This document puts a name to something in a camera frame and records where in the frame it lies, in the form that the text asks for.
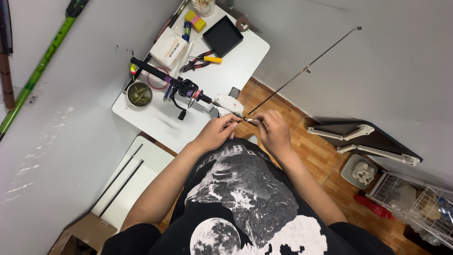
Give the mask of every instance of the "white dish rack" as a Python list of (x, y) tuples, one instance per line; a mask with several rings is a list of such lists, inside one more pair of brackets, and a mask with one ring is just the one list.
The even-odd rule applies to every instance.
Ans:
[[(408, 211), (400, 211), (390, 205), (391, 191), (397, 183), (406, 181), (418, 191), (416, 201)], [(424, 228), (443, 241), (443, 244), (453, 249), (453, 226), (439, 218), (437, 202), (440, 197), (453, 200), (453, 191), (445, 190), (425, 183), (422, 180), (398, 173), (384, 171), (373, 190), (367, 195), (371, 200), (390, 210), (398, 218), (407, 219)]]

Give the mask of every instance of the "pliers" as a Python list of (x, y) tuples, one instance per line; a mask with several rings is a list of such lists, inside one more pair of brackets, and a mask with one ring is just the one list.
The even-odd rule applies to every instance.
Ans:
[[(211, 54), (214, 54), (214, 50), (210, 50), (210, 51), (207, 51), (203, 54), (200, 54), (198, 55), (199, 58), (202, 58), (204, 56), (208, 56), (208, 55), (211, 55)], [(181, 72), (185, 73), (189, 70), (194, 70), (197, 69), (197, 68), (201, 68), (201, 67), (205, 67), (207, 65), (209, 65), (211, 62), (210, 61), (206, 61), (202, 64), (195, 64), (197, 61), (199, 61), (199, 59), (194, 59), (192, 61), (189, 61), (189, 63), (187, 65), (185, 65), (183, 68), (181, 68), (182, 70), (180, 70)]]

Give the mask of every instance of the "yellow handle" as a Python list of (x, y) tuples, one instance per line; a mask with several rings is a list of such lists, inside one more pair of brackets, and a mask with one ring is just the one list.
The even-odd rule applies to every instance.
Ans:
[(204, 61), (211, 61), (215, 63), (222, 63), (221, 58), (214, 58), (214, 57), (204, 57)]

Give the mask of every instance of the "person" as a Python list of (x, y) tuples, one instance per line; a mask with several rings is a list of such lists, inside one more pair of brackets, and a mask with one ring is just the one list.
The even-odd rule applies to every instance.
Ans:
[[(251, 117), (265, 149), (234, 137), (239, 117), (209, 121), (149, 184), (102, 255), (394, 254), (347, 223), (291, 148), (274, 110)], [(171, 222), (158, 225), (179, 196)]]

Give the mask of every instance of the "metal bowl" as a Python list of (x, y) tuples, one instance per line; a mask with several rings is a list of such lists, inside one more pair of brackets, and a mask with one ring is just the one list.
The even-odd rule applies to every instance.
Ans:
[(126, 91), (127, 101), (136, 107), (144, 107), (151, 102), (153, 92), (151, 88), (143, 82), (132, 83)]

